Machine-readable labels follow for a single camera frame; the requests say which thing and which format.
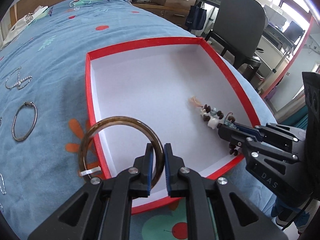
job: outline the silver bracelet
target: silver bracelet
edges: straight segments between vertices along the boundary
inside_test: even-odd
[[[33,121],[33,124],[32,124],[32,126],[31,126],[30,130],[29,130],[23,137],[17,138],[16,135],[15,135],[15,132],[14,132],[14,125],[15,125],[15,123],[16,123],[16,119],[17,119],[17,116],[18,116],[19,111],[20,111],[23,107],[25,107],[25,106],[34,107],[34,109],[35,109],[35,119],[34,119],[34,121]],[[32,132],[33,128],[35,127],[36,121],[37,121],[37,108],[36,108],[36,106],[35,106],[34,103],[32,103],[32,102],[24,102],[24,104],[19,107],[16,115],[14,116],[13,125],[12,125],[12,136],[13,136],[13,138],[14,138],[17,142],[22,142],[22,141],[24,141],[25,139],[27,139],[28,136],[30,135],[30,133]]]

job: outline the brown bead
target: brown bead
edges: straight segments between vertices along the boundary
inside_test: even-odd
[[[204,115],[203,121],[208,122],[210,120],[210,116]]]
[[[228,120],[230,121],[230,122],[235,122],[236,121],[236,119],[235,119],[235,117],[233,116],[233,115],[229,115],[228,116]]]
[[[233,144],[231,144],[231,143],[229,143],[229,148],[230,148],[230,149],[235,149],[235,148],[236,148],[236,146],[235,146],[235,145],[233,145]]]

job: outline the metal bolt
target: metal bolt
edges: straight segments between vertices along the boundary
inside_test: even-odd
[[[228,180],[225,177],[220,177],[217,179],[217,181],[221,185],[226,185],[228,183]]]
[[[137,174],[139,170],[136,167],[131,167],[129,168],[129,173],[130,174]]]
[[[182,167],[182,168],[180,168],[180,172],[181,172],[181,173],[189,173],[189,172],[190,172],[190,169],[187,168],[187,167]]]
[[[256,153],[256,152],[252,152],[252,153],[251,153],[251,156],[256,158],[256,157],[258,157],[258,156],[259,156],[259,154],[258,154],[258,153]]]
[[[92,179],[90,179],[90,182],[93,185],[98,185],[101,182],[101,179],[98,177],[93,177]]]

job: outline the bracelet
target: bracelet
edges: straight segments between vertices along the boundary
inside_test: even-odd
[[[31,126],[30,130],[29,130],[23,137],[17,138],[16,135],[15,135],[15,132],[14,132],[14,125],[15,125],[15,123],[16,123],[16,119],[17,119],[18,113],[19,113],[20,110],[21,110],[23,107],[25,107],[25,106],[34,107],[34,109],[35,109],[35,119],[34,119],[34,121],[33,121],[33,124],[32,124],[32,126]],[[36,121],[37,121],[37,108],[36,108],[36,106],[35,106],[32,102],[24,102],[24,104],[19,107],[16,115],[14,116],[13,125],[12,125],[12,136],[13,136],[13,138],[14,138],[17,142],[22,142],[22,141],[24,141],[25,139],[27,139],[28,136],[30,135],[30,133],[32,132],[33,128],[35,127]]]
[[[103,119],[96,124],[94,124],[84,135],[82,138],[79,152],[78,152],[78,162],[79,162],[79,168],[80,172],[87,170],[87,152],[89,148],[89,144],[92,140],[92,137],[96,134],[98,134],[101,130],[113,126],[113,125],[128,125],[133,128],[136,128],[140,132],[142,132],[145,136],[148,137],[150,140],[156,155],[156,165],[155,170],[152,174],[152,181],[151,181],[151,188],[154,187],[154,185],[159,181],[162,171],[164,169],[164,150],[163,146],[158,138],[158,136],[155,134],[153,130],[151,130],[150,127],[148,127],[143,122],[138,121],[137,119],[134,119],[132,117],[126,117],[126,116],[113,116],[106,119]],[[92,176],[90,174],[86,174],[83,176],[85,181],[90,181]]]

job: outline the bed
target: bed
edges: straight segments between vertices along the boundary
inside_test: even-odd
[[[143,38],[193,36],[163,18],[132,6],[128,0],[60,1],[34,2],[49,7],[0,51],[0,173],[7,191],[6,195],[0,195],[0,202],[5,219],[22,240],[84,183],[78,175],[76,153],[88,128],[84,87],[86,53]],[[12,21],[24,14],[22,2],[10,10]],[[250,98],[261,124],[275,122],[252,86],[225,62]],[[31,82],[22,90],[6,89],[7,77],[20,66],[20,76],[32,76]],[[15,75],[9,78],[8,84],[11,82],[16,82]],[[25,101],[36,105],[38,119],[27,140],[18,143],[12,138],[12,121]],[[19,113],[17,136],[28,131],[33,116],[33,109]],[[94,154],[90,154],[88,162],[90,167],[97,166]],[[275,197],[244,167],[242,161],[227,177],[269,215]],[[130,238],[184,239],[183,235],[170,231],[180,222],[186,222],[183,201],[134,215]],[[182,227],[178,231],[183,234],[183,230]]]

